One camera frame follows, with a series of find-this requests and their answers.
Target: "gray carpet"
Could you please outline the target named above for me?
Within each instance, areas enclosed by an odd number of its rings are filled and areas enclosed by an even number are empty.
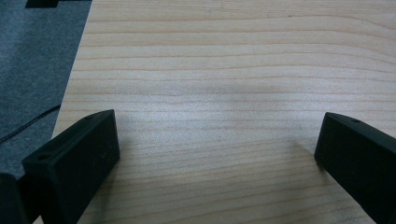
[[[0,0],[0,137],[59,105],[76,57],[90,1],[24,8]],[[0,173],[23,175],[21,159],[51,138],[58,112],[0,145]]]

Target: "black block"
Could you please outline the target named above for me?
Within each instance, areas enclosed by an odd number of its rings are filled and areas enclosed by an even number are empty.
[[[376,223],[396,223],[396,139],[326,113],[315,159]]]
[[[59,0],[28,0],[26,8],[57,7]]]
[[[114,110],[79,120],[22,161],[39,183],[43,221],[77,223],[120,158]]]
[[[0,222],[27,224],[17,180],[13,175],[0,174]]]

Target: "wooden table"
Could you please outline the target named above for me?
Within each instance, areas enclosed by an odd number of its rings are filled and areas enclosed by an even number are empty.
[[[110,108],[80,223],[373,223],[313,153],[326,111],[396,136],[396,2],[94,0],[54,135]]]

